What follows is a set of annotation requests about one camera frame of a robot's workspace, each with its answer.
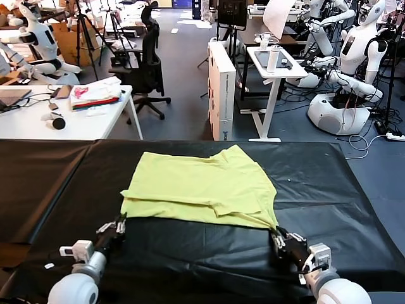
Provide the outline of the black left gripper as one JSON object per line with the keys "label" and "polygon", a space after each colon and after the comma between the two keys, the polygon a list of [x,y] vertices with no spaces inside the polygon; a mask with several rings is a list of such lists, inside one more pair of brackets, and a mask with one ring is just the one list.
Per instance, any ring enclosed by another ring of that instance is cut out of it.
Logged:
{"label": "black left gripper", "polygon": [[97,241],[94,250],[110,255],[119,250],[125,240],[127,213],[118,216],[116,222],[108,222],[97,229]]}

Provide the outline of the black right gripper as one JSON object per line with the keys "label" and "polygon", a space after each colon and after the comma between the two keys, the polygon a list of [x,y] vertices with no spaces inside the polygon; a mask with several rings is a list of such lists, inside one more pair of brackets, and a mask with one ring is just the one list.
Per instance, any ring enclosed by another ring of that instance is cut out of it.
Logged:
{"label": "black right gripper", "polygon": [[305,237],[296,232],[289,232],[280,226],[275,229],[271,228],[269,233],[278,259],[293,263],[298,272],[309,272],[313,268]]}

